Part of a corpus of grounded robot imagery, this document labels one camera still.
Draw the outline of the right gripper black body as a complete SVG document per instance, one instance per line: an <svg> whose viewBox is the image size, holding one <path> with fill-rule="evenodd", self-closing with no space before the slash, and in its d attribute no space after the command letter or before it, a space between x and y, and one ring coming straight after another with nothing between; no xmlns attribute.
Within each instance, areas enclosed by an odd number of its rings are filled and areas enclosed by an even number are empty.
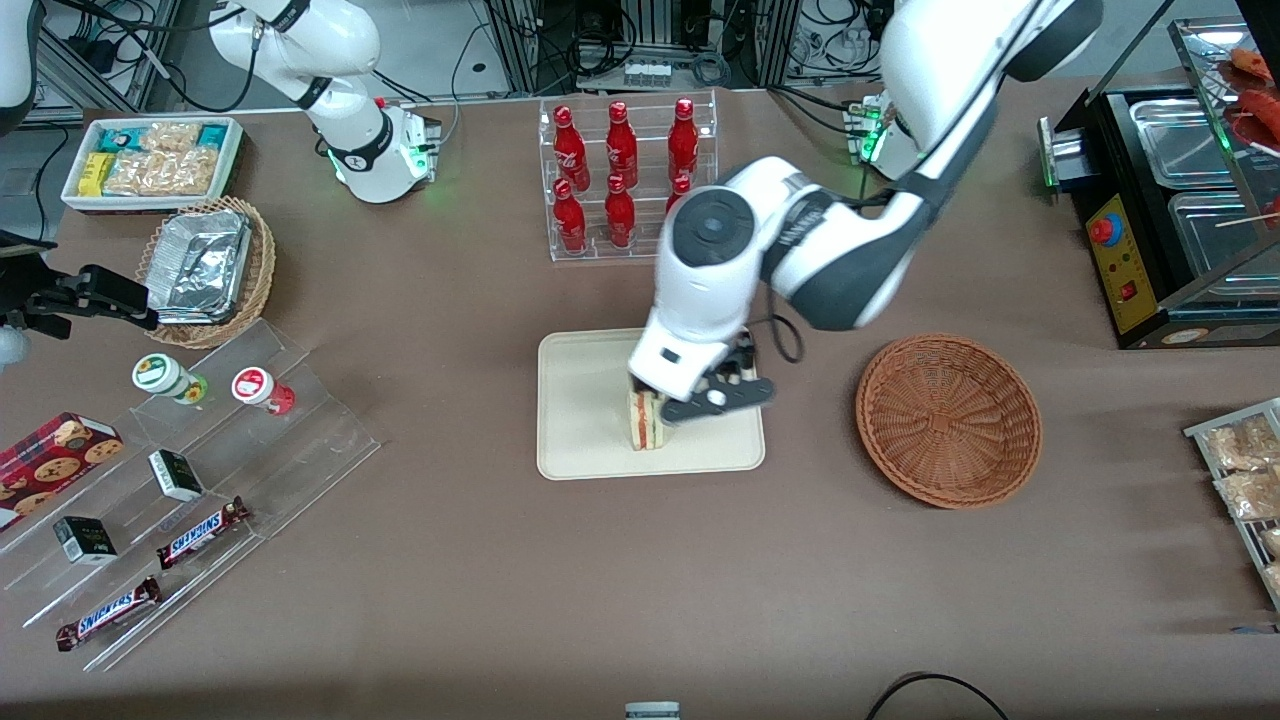
<svg viewBox="0 0 1280 720"><path fill-rule="evenodd" d="M46 255L59 243L1 233L1 324L27 325L27 315L70 314L86 316L81 300L60 284L67 273L55 272Z"/></svg>

